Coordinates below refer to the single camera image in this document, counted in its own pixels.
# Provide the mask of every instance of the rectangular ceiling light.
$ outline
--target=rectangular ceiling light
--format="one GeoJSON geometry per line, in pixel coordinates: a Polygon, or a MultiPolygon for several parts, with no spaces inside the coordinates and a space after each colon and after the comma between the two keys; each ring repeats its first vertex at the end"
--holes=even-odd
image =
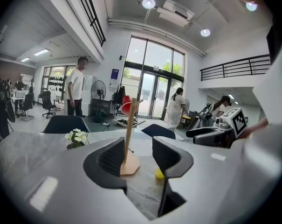
{"type": "Polygon", "coordinates": [[[34,56],[39,56],[39,55],[46,53],[46,52],[49,52],[49,50],[48,49],[41,50],[41,51],[35,53],[34,56]]]}
{"type": "Polygon", "coordinates": [[[21,62],[26,62],[27,60],[30,60],[30,58],[26,57],[25,59],[21,60],[21,62]]]}

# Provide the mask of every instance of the fluorescent light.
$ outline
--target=fluorescent light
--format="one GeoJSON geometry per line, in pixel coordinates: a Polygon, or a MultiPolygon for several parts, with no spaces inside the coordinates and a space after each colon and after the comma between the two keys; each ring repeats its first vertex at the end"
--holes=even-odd
{"type": "Polygon", "coordinates": [[[147,9],[151,9],[155,7],[155,1],[154,0],[143,0],[142,5],[143,7],[147,9]]]}
{"type": "Polygon", "coordinates": [[[201,30],[201,36],[209,36],[210,35],[210,30],[207,28],[204,28],[201,30]]]}
{"type": "Polygon", "coordinates": [[[35,53],[34,56],[39,56],[39,55],[46,53],[46,52],[49,52],[49,50],[47,50],[47,49],[41,50],[41,51],[35,53]]]}
{"type": "Polygon", "coordinates": [[[26,62],[27,60],[30,60],[30,58],[26,57],[25,59],[22,59],[21,62],[26,62]]]}
{"type": "Polygon", "coordinates": [[[258,5],[251,2],[247,2],[246,7],[249,11],[253,12],[257,9],[258,5]]]}

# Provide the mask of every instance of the air conditioner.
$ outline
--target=air conditioner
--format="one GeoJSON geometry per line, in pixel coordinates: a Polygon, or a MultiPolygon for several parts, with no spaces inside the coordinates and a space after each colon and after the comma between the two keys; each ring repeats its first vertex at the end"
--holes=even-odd
{"type": "Polygon", "coordinates": [[[163,8],[158,7],[157,12],[160,13],[160,18],[166,19],[180,27],[187,25],[195,15],[186,7],[171,0],[166,0],[163,8]]]}

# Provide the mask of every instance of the glass door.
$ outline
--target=glass door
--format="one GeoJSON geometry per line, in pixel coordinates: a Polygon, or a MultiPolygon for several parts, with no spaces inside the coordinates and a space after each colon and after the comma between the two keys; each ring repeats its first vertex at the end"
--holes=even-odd
{"type": "Polygon", "coordinates": [[[169,80],[159,75],[144,72],[140,87],[138,116],[148,119],[162,119],[169,80]]]}

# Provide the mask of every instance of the ceiling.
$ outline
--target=ceiling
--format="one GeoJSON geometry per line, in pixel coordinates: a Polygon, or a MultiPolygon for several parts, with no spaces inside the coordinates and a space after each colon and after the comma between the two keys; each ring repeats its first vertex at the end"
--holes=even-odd
{"type": "Polygon", "coordinates": [[[257,100],[256,96],[253,93],[252,87],[243,87],[243,88],[215,88],[208,89],[211,93],[214,93],[218,97],[223,95],[232,94],[234,97],[233,101],[237,101],[240,105],[251,105],[260,107],[260,103],[257,100]]]}
{"type": "MultiPolygon", "coordinates": [[[[158,27],[186,40],[203,52],[210,49],[214,40],[218,39],[220,31],[224,30],[229,23],[237,25],[238,20],[245,18],[249,25],[241,26],[243,33],[271,22],[266,9],[258,8],[256,11],[250,12],[245,8],[245,3],[239,0],[172,0],[195,14],[190,20],[190,24],[181,28],[174,23],[159,18],[159,13],[155,9],[151,9],[148,18],[145,19],[148,10],[142,6],[142,1],[113,0],[112,3],[106,1],[107,11],[112,11],[108,12],[109,19],[135,21],[158,27]],[[202,28],[208,28],[211,35],[202,37],[200,35],[202,28]]],[[[156,6],[163,7],[165,1],[155,0],[156,6]]]]}
{"type": "Polygon", "coordinates": [[[75,42],[60,24],[37,0],[14,0],[0,20],[4,25],[4,41],[0,44],[0,57],[20,62],[28,57],[28,64],[58,60],[88,54],[75,42]],[[34,56],[48,49],[50,52],[34,56]]]}

